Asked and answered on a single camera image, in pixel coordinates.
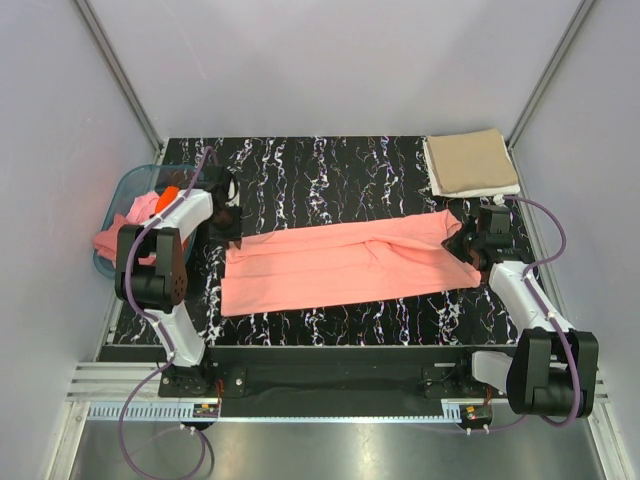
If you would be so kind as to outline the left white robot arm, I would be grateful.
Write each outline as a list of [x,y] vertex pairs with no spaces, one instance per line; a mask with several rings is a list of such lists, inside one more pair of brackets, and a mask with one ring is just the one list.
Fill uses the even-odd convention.
[[210,181],[192,182],[140,225],[117,235],[115,292],[156,333],[166,354],[162,381],[177,394],[203,396],[215,386],[214,361],[185,304],[184,245],[201,227],[222,246],[242,244],[242,208],[235,176],[214,169]]

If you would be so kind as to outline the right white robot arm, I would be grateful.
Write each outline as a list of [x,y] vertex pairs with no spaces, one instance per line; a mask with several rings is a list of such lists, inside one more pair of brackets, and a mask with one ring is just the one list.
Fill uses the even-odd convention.
[[561,427],[588,417],[596,394],[599,343],[576,330],[553,306],[533,274],[537,263],[515,248],[505,206],[484,205],[443,241],[458,260],[475,268],[506,307],[519,339],[513,354],[478,350],[454,371],[466,396],[489,386],[505,393],[512,411]]

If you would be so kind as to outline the salmon pink t shirt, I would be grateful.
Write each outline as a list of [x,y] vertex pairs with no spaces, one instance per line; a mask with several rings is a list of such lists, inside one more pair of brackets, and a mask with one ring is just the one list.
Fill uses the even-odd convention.
[[279,230],[226,254],[221,313],[241,316],[476,288],[481,276],[446,251],[449,212]]

